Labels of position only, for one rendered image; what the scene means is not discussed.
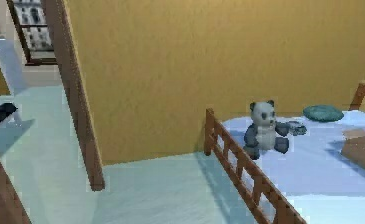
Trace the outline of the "black and white panda toy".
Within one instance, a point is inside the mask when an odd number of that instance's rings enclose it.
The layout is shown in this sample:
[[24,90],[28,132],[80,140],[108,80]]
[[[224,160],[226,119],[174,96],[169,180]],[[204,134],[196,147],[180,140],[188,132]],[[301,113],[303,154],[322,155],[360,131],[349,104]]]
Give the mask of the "black and white panda toy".
[[261,154],[275,150],[285,154],[289,149],[290,127],[278,122],[273,100],[252,102],[250,104],[252,124],[248,126],[243,149],[252,160],[258,160]]

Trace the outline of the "small grey round object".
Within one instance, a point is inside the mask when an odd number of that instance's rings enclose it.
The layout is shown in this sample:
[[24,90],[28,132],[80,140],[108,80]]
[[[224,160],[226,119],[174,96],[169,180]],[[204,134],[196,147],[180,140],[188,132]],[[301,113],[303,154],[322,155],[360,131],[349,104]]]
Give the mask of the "small grey round object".
[[289,121],[288,126],[289,126],[289,132],[293,136],[305,135],[307,132],[306,126],[298,121]]

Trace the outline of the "brown wooden bed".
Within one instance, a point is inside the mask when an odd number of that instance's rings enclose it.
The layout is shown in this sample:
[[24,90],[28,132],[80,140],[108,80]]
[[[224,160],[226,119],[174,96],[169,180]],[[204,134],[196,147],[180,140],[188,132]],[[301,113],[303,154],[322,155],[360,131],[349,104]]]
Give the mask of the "brown wooden bed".
[[225,208],[225,224],[365,224],[365,170],[341,154],[343,132],[365,130],[365,84],[359,84],[344,117],[303,123],[305,135],[290,132],[285,154],[269,150],[252,160],[243,149],[251,116],[220,122],[206,111],[204,152],[220,163],[204,169]]

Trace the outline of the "teal round cushion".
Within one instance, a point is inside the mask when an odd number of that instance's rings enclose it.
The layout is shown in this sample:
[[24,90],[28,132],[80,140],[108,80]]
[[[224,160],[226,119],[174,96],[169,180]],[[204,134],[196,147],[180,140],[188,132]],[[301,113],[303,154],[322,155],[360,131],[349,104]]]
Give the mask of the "teal round cushion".
[[303,109],[303,115],[317,122],[335,122],[344,117],[343,112],[332,105],[308,106]]

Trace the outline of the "brown framed window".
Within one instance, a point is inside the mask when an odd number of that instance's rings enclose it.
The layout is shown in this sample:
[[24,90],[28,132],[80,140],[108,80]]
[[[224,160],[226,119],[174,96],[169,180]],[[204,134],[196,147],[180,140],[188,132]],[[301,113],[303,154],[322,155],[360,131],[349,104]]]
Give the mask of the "brown framed window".
[[41,0],[6,0],[27,66],[56,65]]

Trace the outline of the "brown flat box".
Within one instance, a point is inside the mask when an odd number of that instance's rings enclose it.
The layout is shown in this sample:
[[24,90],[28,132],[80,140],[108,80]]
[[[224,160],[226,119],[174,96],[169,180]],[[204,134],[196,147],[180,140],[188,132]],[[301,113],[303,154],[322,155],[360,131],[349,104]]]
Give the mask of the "brown flat box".
[[341,154],[365,170],[365,130],[346,130],[343,136],[345,143]]

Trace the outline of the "brown wooden door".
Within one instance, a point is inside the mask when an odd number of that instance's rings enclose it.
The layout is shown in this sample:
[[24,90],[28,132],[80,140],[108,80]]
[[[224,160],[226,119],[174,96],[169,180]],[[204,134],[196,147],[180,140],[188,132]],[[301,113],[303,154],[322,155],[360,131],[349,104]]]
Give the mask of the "brown wooden door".
[[0,224],[32,224],[0,161]]

